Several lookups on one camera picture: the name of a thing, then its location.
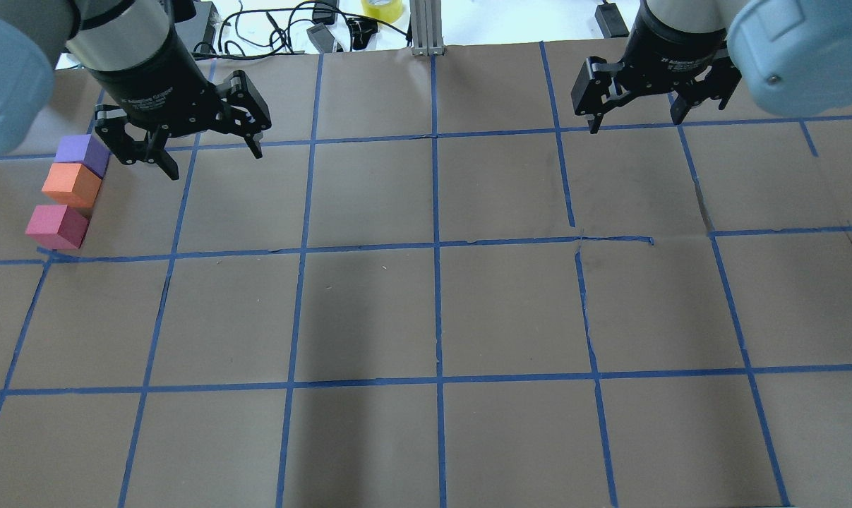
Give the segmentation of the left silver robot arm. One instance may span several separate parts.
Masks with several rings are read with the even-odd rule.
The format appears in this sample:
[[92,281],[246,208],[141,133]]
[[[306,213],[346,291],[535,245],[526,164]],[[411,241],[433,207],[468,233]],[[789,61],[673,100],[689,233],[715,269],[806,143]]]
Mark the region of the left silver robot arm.
[[119,163],[154,164],[175,181],[168,141],[207,130],[261,158],[270,108],[244,71],[206,80],[175,29],[194,16],[193,1],[0,1],[0,156],[22,144],[70,52],[112,98],[94,131]]

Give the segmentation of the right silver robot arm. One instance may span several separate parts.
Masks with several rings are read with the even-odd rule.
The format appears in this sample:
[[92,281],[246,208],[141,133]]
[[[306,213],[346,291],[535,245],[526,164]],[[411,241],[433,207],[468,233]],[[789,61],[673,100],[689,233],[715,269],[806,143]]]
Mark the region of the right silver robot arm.
[[642,1],[620,60],[587,58],[570,96],[596,133],[638,97],[674,94],[680,125],[740,83],[784,118],[851,106],[852,1]]

